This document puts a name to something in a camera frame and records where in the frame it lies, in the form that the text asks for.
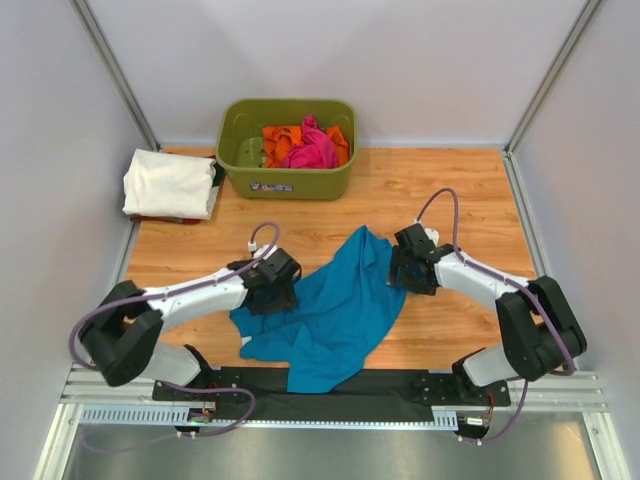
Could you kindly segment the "blue t shirt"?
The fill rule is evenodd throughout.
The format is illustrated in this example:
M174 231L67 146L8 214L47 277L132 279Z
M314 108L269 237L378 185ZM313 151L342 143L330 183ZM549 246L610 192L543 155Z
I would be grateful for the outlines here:
M387 284L391 257L390 241L361 226L329 263L296 283L294 309L232 311L240 357L288 363L289 393L324 394L350 379L403 309L407 292Z

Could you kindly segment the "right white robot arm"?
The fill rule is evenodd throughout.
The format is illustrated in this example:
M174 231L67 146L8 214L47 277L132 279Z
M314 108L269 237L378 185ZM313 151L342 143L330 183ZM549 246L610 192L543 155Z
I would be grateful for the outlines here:
M394 234L388 284L433 296L456 291L496 314L501 343L473 352L452 366L452 395L470 404L487 386L512 378L536 381L560 367L573 368L587 339L559 283L535 280L483 264L438 233L415 223Z

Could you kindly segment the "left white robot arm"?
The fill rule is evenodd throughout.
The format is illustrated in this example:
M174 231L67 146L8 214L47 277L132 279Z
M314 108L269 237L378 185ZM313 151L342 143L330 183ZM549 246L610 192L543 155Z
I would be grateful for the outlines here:
M252 260L179 284L140 289L121 282L84 321L78 339L109 386L143 377L174 384L186 400L199 401L210 389L204 358L192 346L168 345L160 337L216 312L289 311L297 305L294 286L301 273L284 249L262 247Z

